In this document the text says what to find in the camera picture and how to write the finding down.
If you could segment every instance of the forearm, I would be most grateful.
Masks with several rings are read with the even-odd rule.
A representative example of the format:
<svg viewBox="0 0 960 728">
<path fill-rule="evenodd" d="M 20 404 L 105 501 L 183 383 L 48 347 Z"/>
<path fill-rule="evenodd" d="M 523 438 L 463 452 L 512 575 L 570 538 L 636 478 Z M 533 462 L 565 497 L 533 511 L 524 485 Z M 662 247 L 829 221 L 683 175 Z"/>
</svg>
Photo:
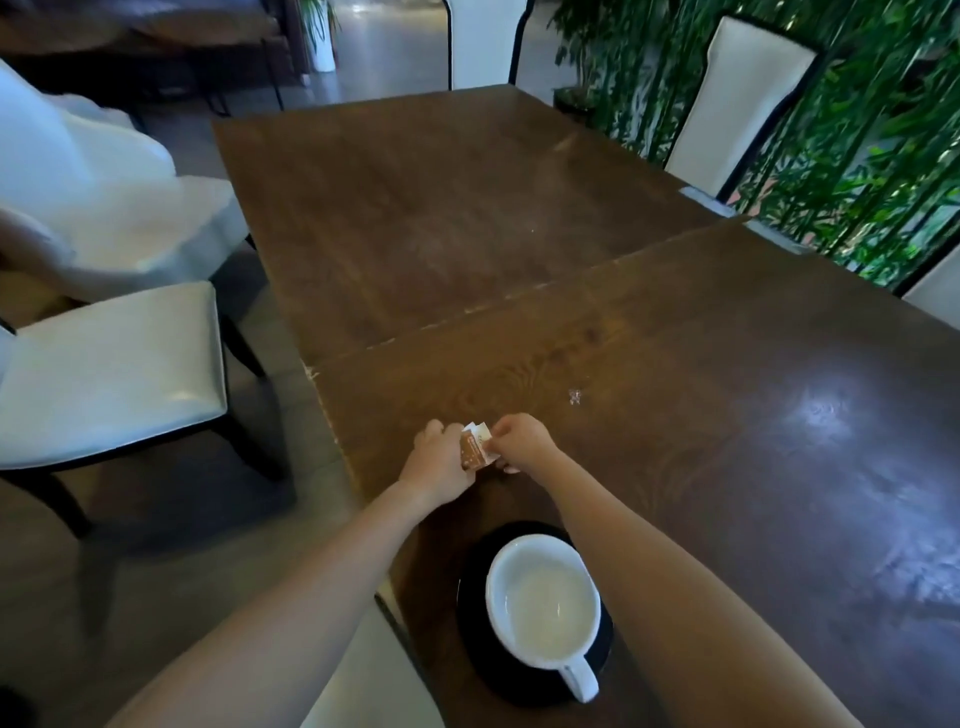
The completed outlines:
<svg viewBox="0 0 960 728">
<path fill-rule="evenodd" d="M 403 540 L 429 510 L 403 485 L 389 488 L 180 656 L 110 727 L 299 726 Z"/>
<path fill-rule="evenodd" d="M 745 602 L 573 460 L 557 453 L 531 474 L 679 724 L 859 726 Z"/>
</svg>

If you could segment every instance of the person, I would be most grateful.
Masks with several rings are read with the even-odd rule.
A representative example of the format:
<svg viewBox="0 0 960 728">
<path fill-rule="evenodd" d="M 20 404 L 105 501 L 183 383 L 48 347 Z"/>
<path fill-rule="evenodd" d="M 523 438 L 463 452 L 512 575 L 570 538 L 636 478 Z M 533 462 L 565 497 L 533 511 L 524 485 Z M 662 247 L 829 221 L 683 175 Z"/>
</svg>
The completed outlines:
<svg viewBox="0 0 960 728">
<path fill-rule="evenodd" d="M 433 420 L 396 483 L 277 586 L 181 655 L 111 728 L 298 728 L 411 530 L 474 480 L 461 425 Z M 860 723 L 800 657 L 706 567 L 627 508 L 527 414 L 487 447 L 553 498 L 613 622 L 675 724 Z"/>
</svg>

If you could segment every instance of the plant pot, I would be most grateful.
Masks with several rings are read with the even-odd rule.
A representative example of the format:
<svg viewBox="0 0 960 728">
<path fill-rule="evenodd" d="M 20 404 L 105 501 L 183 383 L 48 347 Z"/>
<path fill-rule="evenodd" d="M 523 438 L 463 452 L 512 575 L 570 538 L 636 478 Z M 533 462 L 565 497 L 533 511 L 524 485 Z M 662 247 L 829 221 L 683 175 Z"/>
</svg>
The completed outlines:
<svg viewBox="0 0 960 728">
<path fill-rule="evenodd" d="M 310 62 L 315 71 L 327 73 L 337 70 L 337 61 L 333 58 L 333 42 L 326 2 L 323 2 L 320 7 L 321 12 L 304 8 L 303 24 L 307 31 L 306 46 L 310 53 Z"/>
<path fill-rule="evenodd" d="M 592 128 L 596 105 L 585 88 L 565 86 L 553 89 L 553 108 L 578 124 Z"/>
</svg>

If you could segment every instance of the sugar packet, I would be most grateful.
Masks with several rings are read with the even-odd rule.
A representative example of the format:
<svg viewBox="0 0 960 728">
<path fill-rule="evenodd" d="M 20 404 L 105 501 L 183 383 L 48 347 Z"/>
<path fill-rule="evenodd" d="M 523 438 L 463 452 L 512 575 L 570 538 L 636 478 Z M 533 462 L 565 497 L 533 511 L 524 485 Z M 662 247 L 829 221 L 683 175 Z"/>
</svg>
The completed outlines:
<svg viewBox="0 0 960 728">
<path fill-rule="evenodd" d="M 460 460 L 464 468 L 472 471 L 490 465 L 496 460 L 484 449 L 484 443 L 492 438 L 486 423 L 470 423 L 460 435 Z"/>
</svg>

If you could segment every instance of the wooden table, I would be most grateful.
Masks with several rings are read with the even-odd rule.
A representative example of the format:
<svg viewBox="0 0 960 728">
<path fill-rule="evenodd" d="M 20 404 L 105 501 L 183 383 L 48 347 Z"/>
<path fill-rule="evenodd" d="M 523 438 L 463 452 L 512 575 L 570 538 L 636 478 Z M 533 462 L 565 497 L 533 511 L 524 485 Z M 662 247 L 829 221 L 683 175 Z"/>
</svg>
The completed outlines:
<svg viewBox="0 0 960 728">
<path fill-rule="evenodd" d="M 263 53 L 267 77 L 274 88 L 276 104 L 281 111 L 284 110 L 283 97 L 280 95 L 280 86 L 276 80 L 274 67 L 270 63 L 270 49 L 267 45 L 271 40 L 282 41 L 282 36 L 276 18 L 271 15 L 252 10 L 168 11 L 148 15 L 137 23 L 136 30 L 167 48 L 184 53 L 207 105 L 219 116 L 230 116 L 227 99 L 220 91 L 213 90 L 221 105 L 219 109 L 214 107 L 207 88 L 209 83 L 203 80 L 203 64 L 194 59 L 194 55 L 211 49 L 259 45 Z"/>
<path fill-rule="evenodd" d="M 115 17 L 70 12 L 22 12 L 0 17 L 0 55 L 53 56 L 103 48 L 127 31 Z"/>
<path fill-rule="evenodd" d="M 296 127 L 306 139 L 287 143 L 281 119 L 218 135 L 366 497 L 393 481 L 428 418 L 531 411 L 757 609 L 865 725 L 955 724 L 954 331 L 821 258 L 698 217 L 661 173 L 511 90 L 295 115 L 289 137 Z M 501 137 L 510 154 L 491 148 Z M 553 174 L 538 177 L 543 167 Z M 494 183 L 498 168 L 514 194 Z M 537 213 L 554 245 L 523 244 Z M 489 270 L 486 285 L 471 266 Z M 453 615 L 459 569 L 480 535 L 519 518 L 557 522 L 524 476 L 493 476 L 431 516 L 396 560 L 447 724 L 664 724 L 619 641 L 586 706 L 521 711 L 476 677 Z"/>
</svg>

